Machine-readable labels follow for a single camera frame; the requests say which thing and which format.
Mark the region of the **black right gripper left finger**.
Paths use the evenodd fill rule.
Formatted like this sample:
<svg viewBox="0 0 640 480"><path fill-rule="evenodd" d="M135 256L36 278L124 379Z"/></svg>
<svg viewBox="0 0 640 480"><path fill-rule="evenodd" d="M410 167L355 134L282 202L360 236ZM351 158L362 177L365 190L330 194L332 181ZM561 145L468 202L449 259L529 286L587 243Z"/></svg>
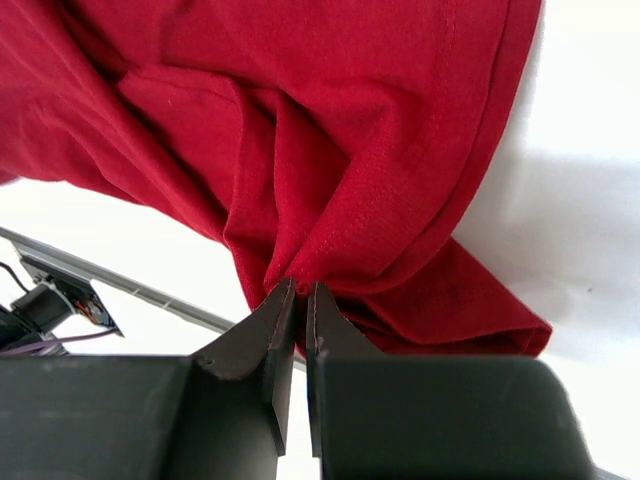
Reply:
<svg viewBox="0 0 640 480"><path fill-rule="evenodd" d="M185 357L5 356L5 479L272 479L285 452L295 284Z"/></svg>

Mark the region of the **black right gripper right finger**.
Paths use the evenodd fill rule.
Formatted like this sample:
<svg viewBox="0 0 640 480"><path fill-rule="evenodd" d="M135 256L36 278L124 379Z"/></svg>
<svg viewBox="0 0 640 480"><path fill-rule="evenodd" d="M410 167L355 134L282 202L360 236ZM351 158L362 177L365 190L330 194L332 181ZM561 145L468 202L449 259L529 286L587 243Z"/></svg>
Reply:
<svg viewBox="0 0 640 480"><path fill-rule="evenodd" d="M592 479L567 393L513 355L390 355L339 311L308 299L307 392L325 479Z"/></svg>

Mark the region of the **red t shirt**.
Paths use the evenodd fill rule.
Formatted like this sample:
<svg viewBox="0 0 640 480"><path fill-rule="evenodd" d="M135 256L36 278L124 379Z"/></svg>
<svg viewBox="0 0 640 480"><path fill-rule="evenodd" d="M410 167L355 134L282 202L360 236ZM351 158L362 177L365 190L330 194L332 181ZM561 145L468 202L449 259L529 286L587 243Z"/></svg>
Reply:
<svg viewBox="0 0 640 480"><path fill-rule="evenodd" d="M224 244L259 306L326 284L389 353L551 336L452 234L537 1L5 1L1 179L64 181Z"/></svg>

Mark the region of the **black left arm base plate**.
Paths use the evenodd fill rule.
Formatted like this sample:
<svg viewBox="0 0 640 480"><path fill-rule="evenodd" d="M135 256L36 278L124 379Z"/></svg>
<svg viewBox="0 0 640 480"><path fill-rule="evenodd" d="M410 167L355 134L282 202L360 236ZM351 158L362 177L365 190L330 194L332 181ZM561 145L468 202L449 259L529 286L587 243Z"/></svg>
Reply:
<svg viewBox="0 0 640 480"><path fill-rule="evenodd" d="M22 290L23 295L9 307L1 308L1 354L3 356L64 356L66 343L88 341L122 334L96 291L86 280L46 267L33 265L31 288L19 279L12 267L1 270ZM73 315L99 328L97 333L59 338L54 330Z"/></svg>

